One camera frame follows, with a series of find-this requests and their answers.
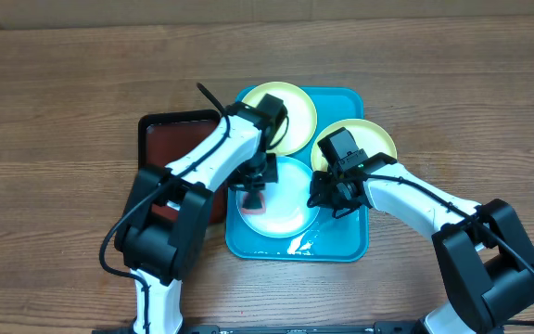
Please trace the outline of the green hourglass sponge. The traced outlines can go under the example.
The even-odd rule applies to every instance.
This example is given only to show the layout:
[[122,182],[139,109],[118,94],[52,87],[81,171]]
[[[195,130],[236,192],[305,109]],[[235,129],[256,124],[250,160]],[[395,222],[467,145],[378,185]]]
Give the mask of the green hourglass sponge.
[[247,192],[243,195],[239,208],[242,214],[263,214],[266,212],[264,196],[260,191]]

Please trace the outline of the yellow-green plate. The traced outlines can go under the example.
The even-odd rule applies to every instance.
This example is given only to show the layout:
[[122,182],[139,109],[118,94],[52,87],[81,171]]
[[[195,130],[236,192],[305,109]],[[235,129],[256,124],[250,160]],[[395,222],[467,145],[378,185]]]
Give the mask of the yellow-green plate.
[[317,125],[317,112],[309,95],[291,83],[269,82],[252,88],[242,96],[242,101],[256,107],[265,94],[283,100],[290,124],[286,122],[277,131],[273,139],[278,145],[269,150],[279,156],[288,156],[299,152],[312,139]]
[[391,136],[382,127],[363,119],[346,119],[328,125],[316,137],[311,148],[311,168],[314,171],[325,172],[328,167],[328,162],[318,147],[318,142],[342,127],[352,134],[357,147],[363,148],[368,157],[383,152],[397,158],[396,146]]

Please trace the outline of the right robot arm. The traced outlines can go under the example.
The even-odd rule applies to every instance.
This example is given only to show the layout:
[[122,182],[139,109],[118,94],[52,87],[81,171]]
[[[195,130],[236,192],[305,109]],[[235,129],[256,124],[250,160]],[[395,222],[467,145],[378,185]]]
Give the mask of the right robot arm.
[[448,300],[407,324],[411,333],[501,333],[523,325],[518,314],[534,304],[534,246],[501,199],[460,199],[378,153],[314,172],[308,204],[334,218],[361,207],[385,212],[432,242]]

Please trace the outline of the yellow-green plate top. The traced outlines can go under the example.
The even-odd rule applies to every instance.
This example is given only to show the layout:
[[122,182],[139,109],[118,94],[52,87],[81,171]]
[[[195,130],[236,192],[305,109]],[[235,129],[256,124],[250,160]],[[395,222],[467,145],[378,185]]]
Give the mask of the yellow-green plate top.
[[317,125],[317,112],[309,95],[291,83],[269,82],[252,88],[242,96],[242,101],[256,107],[265,94],[283,100],[290,124],[286,122],[277,131],[273,139],[278,145],[269,150],[279,156],[288,156],[299,152],[312,139]]

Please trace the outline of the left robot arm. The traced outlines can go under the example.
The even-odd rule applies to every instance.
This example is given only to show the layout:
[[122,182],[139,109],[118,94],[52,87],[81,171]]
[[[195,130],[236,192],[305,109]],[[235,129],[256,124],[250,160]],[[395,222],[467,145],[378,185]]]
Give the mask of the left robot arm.
[[121,252],[121,275],[136,287],[132,333],[177,333],[181,286],[196,262],[210,222],[215,192],[222,186],[249,195],[278,179],[274,137],[287,119],[282,99],[267,95],[251,107],[236,102],[220,109],[218,127],[197,147],[165,167],[139,169],[121,219],[103,243]]

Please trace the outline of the light blue plate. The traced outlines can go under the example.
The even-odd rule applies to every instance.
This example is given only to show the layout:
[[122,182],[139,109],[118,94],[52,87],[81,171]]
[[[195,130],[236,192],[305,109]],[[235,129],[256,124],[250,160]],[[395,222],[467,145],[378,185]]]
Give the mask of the light blue plate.
[[312,170],[303,162],[277,158],[278,181],[260,192],[262,208],[243,209],[244,191],[236,191],[235,202],[243,221],[255,232],[268,238],[289,238],[306,230],[319,208],[307,206]]

